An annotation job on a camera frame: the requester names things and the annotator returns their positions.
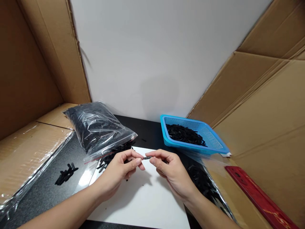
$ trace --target red ruler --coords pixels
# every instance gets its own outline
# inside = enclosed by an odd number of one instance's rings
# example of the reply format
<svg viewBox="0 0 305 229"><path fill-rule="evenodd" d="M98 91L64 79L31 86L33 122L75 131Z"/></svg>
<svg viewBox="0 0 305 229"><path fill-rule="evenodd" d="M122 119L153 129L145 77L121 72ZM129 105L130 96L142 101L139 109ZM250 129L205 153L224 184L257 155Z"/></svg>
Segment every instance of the red ruler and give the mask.
<svg viewBox="0 0 305 229"><path fill-rule="evenodd" d="M243 169L238 166L225 169L274 229L299 229Z"/></svg>

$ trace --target ziplock bag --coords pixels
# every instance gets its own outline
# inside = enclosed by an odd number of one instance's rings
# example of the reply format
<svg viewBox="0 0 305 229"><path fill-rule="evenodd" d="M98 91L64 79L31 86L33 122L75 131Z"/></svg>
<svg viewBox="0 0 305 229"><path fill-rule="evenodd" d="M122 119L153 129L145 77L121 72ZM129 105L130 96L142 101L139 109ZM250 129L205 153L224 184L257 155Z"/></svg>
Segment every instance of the ziplock bag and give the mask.
<svg viewBox="0 0 305 229"><path fill-rule="evenodd" d="M85 162L96 160L138 135L123 126L102 102L92 102L67 109L64 114L74 126Z"/></svg>

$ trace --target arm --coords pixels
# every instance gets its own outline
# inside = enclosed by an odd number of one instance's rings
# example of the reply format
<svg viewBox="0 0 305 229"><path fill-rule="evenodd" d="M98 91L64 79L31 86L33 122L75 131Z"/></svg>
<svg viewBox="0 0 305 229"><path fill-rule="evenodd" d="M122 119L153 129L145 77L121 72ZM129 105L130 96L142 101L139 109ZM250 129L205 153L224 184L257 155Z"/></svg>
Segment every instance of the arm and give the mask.
<svg viewBox="0 0 305 229"><path fill-rule="evenodd" d="M160 176L167 180L171 191L182 200L202 228L240 229L233 220L199 192L178 155L159 149L147 153L146 156L153 156L150 163L157 168Z"/></svg>
<svg viewBox="0 0 305 229"><path fill-rule="evenodd" d="M123 179L128 179L135 173L137 166L145 170L141 163L142 158L143 156L132 149L117 153L107 169L92 185L20 228L79 228L102 202L115 194Z"/></svg>

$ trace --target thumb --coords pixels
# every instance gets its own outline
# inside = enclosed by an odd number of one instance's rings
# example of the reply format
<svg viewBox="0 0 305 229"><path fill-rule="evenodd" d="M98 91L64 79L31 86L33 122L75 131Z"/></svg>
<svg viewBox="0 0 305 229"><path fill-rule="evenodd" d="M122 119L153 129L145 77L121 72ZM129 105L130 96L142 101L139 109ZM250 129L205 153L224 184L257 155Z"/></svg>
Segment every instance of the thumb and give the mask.
<svg viewBox="0 0 305 229"><path fill-rule="evenodd" d="M135 169L137 166L139 166L142 162L141 158L136 158L134 160L131 160L130 162L126 163L124 165L125 167L125 172L128 173L129 171Z"/></svg>
<svg viewBox="0 0 305 229"><path fill-rule="evenodd" d="M167 174L167 164L165 164L163 161L161 161L158 158L152 157L149 159L149 162L153 164L158 170L162 171L164 175Z"/></svg>

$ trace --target white board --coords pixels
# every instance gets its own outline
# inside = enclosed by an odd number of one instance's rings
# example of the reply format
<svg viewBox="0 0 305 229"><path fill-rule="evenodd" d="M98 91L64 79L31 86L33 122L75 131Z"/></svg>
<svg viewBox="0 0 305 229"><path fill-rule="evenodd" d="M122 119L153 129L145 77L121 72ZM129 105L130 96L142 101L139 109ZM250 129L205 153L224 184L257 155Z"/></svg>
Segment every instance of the white board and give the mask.
<svg viewBox="0 0 305 229"><path fill-rule="evenodd" d="M133 148L143 156L153 151ZM117 193L97 207L88 219L160 229L190 228L183 203L174 197L149 160L142 163L145 171L138 168L128 181L123 180ZM91 183L101 174L96 170Z"/></svg>
<svg viewBox="0 0 305 229"><path fill-rule="evenodd" d="M71 0L92 100L116 115L186 117L270 2Z"/></svg>

